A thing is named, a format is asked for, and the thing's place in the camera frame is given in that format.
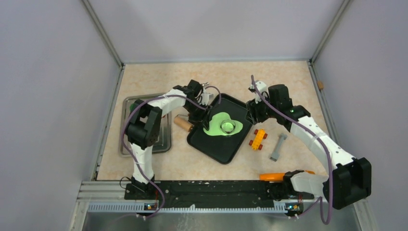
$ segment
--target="white wall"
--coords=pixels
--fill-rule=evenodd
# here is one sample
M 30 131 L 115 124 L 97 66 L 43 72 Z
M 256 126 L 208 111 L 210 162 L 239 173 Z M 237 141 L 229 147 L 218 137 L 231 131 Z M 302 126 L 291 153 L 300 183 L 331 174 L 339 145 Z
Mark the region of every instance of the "white wall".
M 125 63 L 309 59 L 342 0 L 91 0 Z
M 79 0 L 2 0 L 0 22 L 0 230 L 66 230 L 118 67 Z
M 407 10 L 406 0 L 354 1 L 316 64 L 342 145 L 372 164 L 381 230 L 408 226 Z

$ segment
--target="beige table surface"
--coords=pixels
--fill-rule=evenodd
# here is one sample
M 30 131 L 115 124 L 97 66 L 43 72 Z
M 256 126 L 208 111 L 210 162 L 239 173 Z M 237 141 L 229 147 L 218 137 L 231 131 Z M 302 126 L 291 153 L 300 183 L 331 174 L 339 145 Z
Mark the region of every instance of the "beige table surface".
M 175 85 L 187 85 L 190 79 L 209 82 L 221 92 L 243 102 L 254 98 L 248 90 L 250 76 L 264 81 L 268 86 L 285 84 L 294 105 L 303 105 L 316 123 L 327 132 L 309 69 L 305 61 L 295 62 L 224 62 L 224 63 L 171 63 L 126 65 L 117 97 L 115 111 L 103 152 L 98 180 L 118 180 L 133 173 L 132 158 L 119 155 L 119 131 L 122 103 L 126 97 L 167 92 Z M 180 108 L 172 117 L 186 112 Z M 263 128 L 268 138 L 263 149 L 253 151 L 248 145 L 254 130 Z M 277 162 L 269 160 L 278 135 L 288 134 Z M 259 174 L 306 169 L 324 174 L 324 168 L 295 136 L 283 126 L 269 119 L 253 126 L 233 160 L 222 165 L 187 144 L 188 133 L 172 123 L 172 148 L 153 155 L 156 180 L 257 180 Z

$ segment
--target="green cloth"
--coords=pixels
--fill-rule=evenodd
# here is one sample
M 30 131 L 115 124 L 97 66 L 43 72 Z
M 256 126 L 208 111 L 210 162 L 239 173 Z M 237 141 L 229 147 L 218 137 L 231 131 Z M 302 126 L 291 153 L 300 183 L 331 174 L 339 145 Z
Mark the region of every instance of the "green cloth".
M 231 117 L 226 112 L 220 112 L 214 115 L 213 118 L 210 120 L 210 129 L 206 130 L 205 128 L 203 128 L 204 132 L 209 136 L 232 136 L 242 130 L 243 128 L 242 123 L 240 121 L 233 120 L 235 122 L 235 130 L 230 134 L 224 133 L 221 130 L 220 126 L 221 126 L 222 121 L 227 120 L 227 119 L 231 120 Z M 223 126 L 224 126 L 223 127 L 224 130 L 229 130 L 231 129 L 232 124 L 226 123 Z

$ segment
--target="rolling pin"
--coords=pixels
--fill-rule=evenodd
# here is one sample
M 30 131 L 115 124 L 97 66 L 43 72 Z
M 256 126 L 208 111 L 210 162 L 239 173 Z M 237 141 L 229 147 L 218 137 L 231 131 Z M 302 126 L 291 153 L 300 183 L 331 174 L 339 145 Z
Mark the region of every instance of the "rolling pin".
M 192 130 L 192 124 L 188 121 L 182 119 L 179 115 L 174 117 L 174 123 L 177 124 L 180 128 L 190 132 Z

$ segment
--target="gray tray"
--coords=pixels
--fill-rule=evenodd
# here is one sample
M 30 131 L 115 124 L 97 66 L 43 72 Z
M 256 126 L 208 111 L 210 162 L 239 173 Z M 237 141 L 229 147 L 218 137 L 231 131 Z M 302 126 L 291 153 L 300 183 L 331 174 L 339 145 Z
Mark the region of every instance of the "gray tray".
M 126 119 L 129 117 L 130 114 L 130 106 L 134 103 L 137 99 L 146 100 L 151 99 L 157 96 L 161 96 L 163 93 L 160 94 L 151 94 L 151 95 L 140 95 L 140 96 L 130 96 L 123 100 L 122 105 L 122 119 L 120 121 L 120 127 L 122 128 Z M 129 148 L 130 143 L 128 142 L 128 137 L 125 135 L 124 140 Z M 160 133 L 157 142 L 153 145 L 153 153 L 164 153 L 170 150 L 171 148 L 171 112 L 165 115 L 162 118 L 160 123 Z M 123 145 L 119 145 L 119 153 L 122 157 L 131 157 L 130 153 L 123 148 Z

